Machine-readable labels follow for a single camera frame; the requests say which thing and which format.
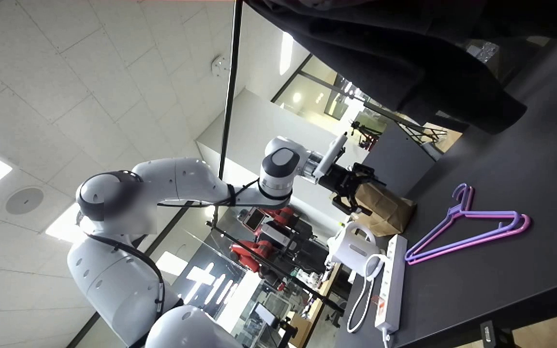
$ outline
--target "brown box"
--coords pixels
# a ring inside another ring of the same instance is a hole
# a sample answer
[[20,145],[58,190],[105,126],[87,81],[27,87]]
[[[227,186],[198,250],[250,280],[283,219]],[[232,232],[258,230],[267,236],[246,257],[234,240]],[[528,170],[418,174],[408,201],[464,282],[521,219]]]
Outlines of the brown box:
[[379,184],[358,186],[356,201],[358,205],[372,211],[372,215],[358,213],[356,222],[377,236],[393,236],[405,232],[416,209],[410,199],[395,195]]

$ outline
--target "purple hanger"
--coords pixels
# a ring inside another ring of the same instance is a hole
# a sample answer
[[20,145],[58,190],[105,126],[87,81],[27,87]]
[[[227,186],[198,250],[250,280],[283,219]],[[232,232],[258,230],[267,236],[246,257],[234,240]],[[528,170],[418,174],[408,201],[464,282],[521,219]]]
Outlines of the purple hanger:
[[[488,244],[493,240],[517,236],[530,226],[530,217],[521,215],[517,211],[472,211],[472,201],[474,201],[474,188],[468,184],[461,184],[455,188],[453,197],[459,201],[447,211],[447,217],[432,230],[428,232],[420,242],[416,242],[408,251],[406,251],[406,263],[416,265],[424,263],[428,259],[435,259],[459,250],[466,250],[472,246]],[[470,221],[507,221],[507,224],[499,224],[495,230],[447,244],[435,250],[422,251],[426,246],[430,246],[435,238],[439,238],[443,232],[447,232],[455,221],[459,219],[470,219]]]

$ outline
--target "white ceiling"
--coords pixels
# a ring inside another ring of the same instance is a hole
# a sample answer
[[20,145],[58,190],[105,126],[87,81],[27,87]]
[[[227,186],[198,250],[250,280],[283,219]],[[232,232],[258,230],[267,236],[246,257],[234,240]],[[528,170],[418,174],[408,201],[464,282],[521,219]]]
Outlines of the white ceiling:
[[[246,33],[275,31],[254,14]],[[0,346],[66,346],[93,309],[66,271],[68,242],[45,228],[93,172],[157,157],[199,157],[194,139],[225,108],[232,6],[192,0],[0,0]],[[279,47],[281,35],[263,45]],[[277,91],[288,77],[242,47],[240,85]],[[6,211],[27,188],[27,215]],[[157,230],[170,219],[161,211]]]

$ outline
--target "black table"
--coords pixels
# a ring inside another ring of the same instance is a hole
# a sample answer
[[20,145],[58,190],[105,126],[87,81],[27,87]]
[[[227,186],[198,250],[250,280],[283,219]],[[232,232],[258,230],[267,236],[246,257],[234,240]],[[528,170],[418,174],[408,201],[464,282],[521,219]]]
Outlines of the black table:
[[[434,228],[461,182],[476,188],[474,209],[522,211],[534,224],[522,236],[406,267],[399,346],[453,346],[478,338],[488,319],[515,329],[557,315],[557,45],[524,72],[509,87],[528,105],[524,118],[499,135],[468,130],[410,190],[418,213],[405,236],[412,246]],[[443,242],[478,228],[459,226]],[[381,346],[374,309],[364,329],[343,331],[337,346]]]

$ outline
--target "black cloth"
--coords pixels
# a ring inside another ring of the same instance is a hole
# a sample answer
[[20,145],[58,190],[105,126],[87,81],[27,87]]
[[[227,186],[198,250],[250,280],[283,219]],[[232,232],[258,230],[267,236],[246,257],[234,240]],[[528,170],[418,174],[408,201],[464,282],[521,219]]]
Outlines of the black cloth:
[[430,122],[443,110],[497,134],[526,110],[488,66],[459,47],[476,29],[492,35],[503,27],[505,18],[495,18],[503,10],[499,2],[492,8],[488,0],[372,0],[356,6],[339,2],[329,10],[300,0],[248,4],[366,95],[418,122]]

